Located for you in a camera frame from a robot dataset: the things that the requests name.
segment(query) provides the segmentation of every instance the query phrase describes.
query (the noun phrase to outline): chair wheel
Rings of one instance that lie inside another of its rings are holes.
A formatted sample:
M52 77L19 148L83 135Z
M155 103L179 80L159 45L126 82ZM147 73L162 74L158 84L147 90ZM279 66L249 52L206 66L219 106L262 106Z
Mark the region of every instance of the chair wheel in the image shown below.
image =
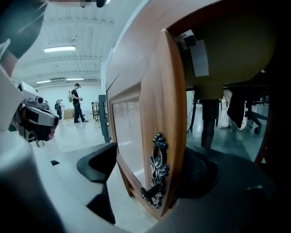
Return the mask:
M260 129L259 127L256 127L256 128L254 129L254 133L255 133L255 134L260 134L260 133L261 133L261 129Z

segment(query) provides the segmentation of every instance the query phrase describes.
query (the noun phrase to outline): ceiling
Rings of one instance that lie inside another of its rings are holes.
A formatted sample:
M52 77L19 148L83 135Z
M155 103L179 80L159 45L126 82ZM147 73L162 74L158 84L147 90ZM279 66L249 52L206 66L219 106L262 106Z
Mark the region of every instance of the ceiling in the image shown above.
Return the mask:
M101 63L108 57L132 12L142 0L111 0L98 9L61 7L50 3L41 33L17 63L13 78L33 86L37 81L65 82L84 78L100 82ZM43 49L75 45L75 51L44 53Z

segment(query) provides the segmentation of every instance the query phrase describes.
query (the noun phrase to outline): cabinet door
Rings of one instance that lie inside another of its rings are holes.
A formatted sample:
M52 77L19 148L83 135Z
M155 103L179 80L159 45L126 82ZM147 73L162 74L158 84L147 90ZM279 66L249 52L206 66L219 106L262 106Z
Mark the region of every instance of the cabinet door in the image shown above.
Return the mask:
M107 92L111 135L129 195L159 219L172 206L186 143L183 66L167 30L161 32L142 79L132 81L138 77L121 75ZM134 85L119 92L121 82ZM159 187L156 196L142 193L154 186L151 192Z

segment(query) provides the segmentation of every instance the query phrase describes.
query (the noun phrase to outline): white sneaker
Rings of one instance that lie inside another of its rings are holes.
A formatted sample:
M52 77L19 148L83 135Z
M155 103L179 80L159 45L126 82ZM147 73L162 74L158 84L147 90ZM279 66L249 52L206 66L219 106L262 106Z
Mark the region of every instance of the white sneaker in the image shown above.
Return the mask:
M228 128L231 125L231 118L227 114L227 109L223 110L218 125L221 128Z
M247 126L247 118L245 116L243 116L243 119L242 119L242 125L240 128L237 127L237 129L239 131L242 131L245 127Z

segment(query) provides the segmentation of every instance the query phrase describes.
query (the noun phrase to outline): ornate metal handle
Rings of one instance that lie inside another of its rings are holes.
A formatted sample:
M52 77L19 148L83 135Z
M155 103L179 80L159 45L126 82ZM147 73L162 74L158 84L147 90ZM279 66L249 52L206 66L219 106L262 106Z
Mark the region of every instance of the ornate metal handle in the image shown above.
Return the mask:
M155 208L160 208L162 197L165 192L165 178L168 176L169 166L167 162L167 148L168 144L165 141L162 133L158 133L154 139L154 147L152 156L150 157L150 164L152 168L152 183L151 189L140 189L142 198Z

